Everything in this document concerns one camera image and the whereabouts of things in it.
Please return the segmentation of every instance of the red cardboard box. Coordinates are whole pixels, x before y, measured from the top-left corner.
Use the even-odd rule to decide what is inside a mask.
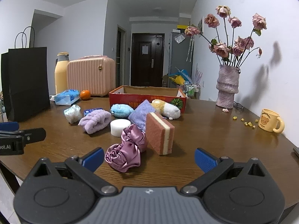
[[[146,99],[150,103],[154,99],[160,99],[176,105],[181,113],[185,112],[186,95],[179,88],[120,86],[109,93],[110,107],[125,104],[136,109]]]

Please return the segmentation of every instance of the doorway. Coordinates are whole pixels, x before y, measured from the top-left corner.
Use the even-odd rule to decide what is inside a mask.
[[[126,58],[126,31],[117,28],[116,39],[116,67],[115,67],[115,85],[119,87],[125,83],[125,58]]]
[[[164,34],[132,34],[131,85],[162,87]]]

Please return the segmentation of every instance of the yellow mug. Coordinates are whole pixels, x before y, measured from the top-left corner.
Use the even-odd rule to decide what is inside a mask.
[[[263,109],[259,120],[259,127],[269,132],[281,133],[284,130],[284,121],[276,112]]]

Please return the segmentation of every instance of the bouquet of dried flowers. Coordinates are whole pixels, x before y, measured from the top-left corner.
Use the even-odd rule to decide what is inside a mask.
[[[242,22],[237,17],[231,17],[231,9],[228,6],[218,6],[216,8],[217,15],[219,15],[221,18],[223,18],[224,21],[224,29],[226,33],[226,42],[222,42],[219,38],[219,33],[217,30],[217,27],[220,25],[219,20],[213,15],[208,14],[207,17],[204,19],[204,23],[208,25],[209,28],[216,29],[217,36],[209,41],[200,31],[200,29],[195,26],[191,25],[188,26],[185,30],[185,35],[191,36],[192,41],[194,41],[195,35],[201,35],[203,38],[205,38],[209,42],[209,48],[212,53],[215,53],[217,55],[217,58],[219,60],[219,63],[223,65],[229,65],[240,68],[240,66],[244,63],[244,61],[247,59],[250,53],[252,53],[254,50],[258,49],[257,56],[260,58],[262,55],[262,50],[260,47],[253,48],[254,41],[252,39],[252,34],[255,32],[258,36],[261,36],[262,30],[267,29],[267,23],[266,18],[258,15],[257,13],[253,16],[252,23],[253,23],[253,30],[249,37],[247,38],[241,38],[238,36],[238,38],[234,41],[234,32],[237,27],[242,26]],[[232,36],[232,42],[231,45],[229,45],[228,41],[228,34],[226,29],[226,19],[227,22],[231,25],[233,28],[233,36]]]

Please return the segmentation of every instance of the pink suitcase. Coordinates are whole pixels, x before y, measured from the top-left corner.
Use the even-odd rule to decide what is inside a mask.
[[[92,96],[105,96],[115,89],[115,61],[91,55],[72,60],[67,66],[68,89],[89,90]]]

